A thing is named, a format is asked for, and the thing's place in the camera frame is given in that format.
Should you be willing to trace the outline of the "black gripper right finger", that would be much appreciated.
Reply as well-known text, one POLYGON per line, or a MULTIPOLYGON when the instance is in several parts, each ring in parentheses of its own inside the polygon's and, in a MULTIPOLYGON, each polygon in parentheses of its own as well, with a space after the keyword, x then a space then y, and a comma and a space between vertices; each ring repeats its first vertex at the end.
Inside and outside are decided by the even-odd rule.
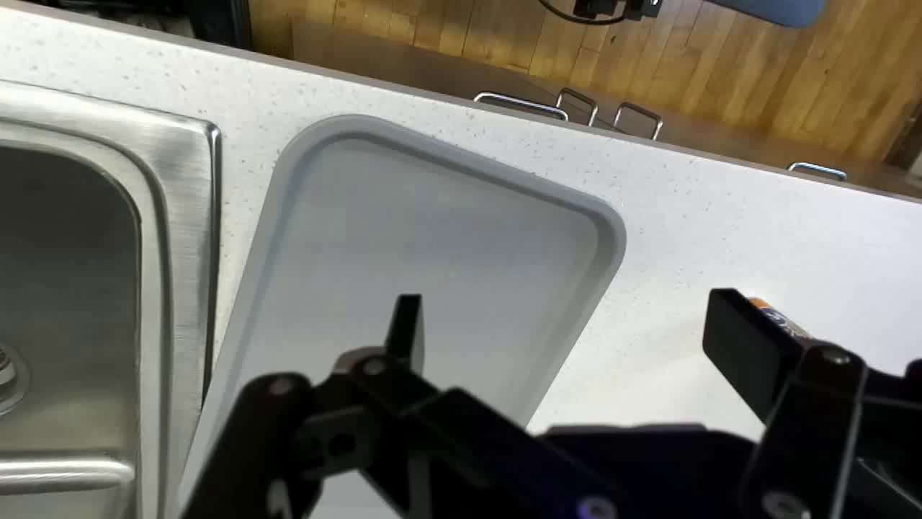
POLYGON ((741 509, 755 519, 922 519, 922 366, 898 376, 791 336, 735 288, 710 288, 703 353, 758 416, 741 509))

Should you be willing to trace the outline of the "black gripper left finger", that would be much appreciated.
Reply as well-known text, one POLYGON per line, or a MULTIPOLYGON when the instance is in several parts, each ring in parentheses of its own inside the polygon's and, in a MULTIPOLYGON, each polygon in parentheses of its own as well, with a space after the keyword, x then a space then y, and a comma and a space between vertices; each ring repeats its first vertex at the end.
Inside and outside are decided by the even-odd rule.
POLYGON ((180 519, 307 519, 356 473, 399 519, 615 519, 612 489, 464 389, 421 376, 424 301, 393 301, 386 340, 320 383, 246 380, 180 519))

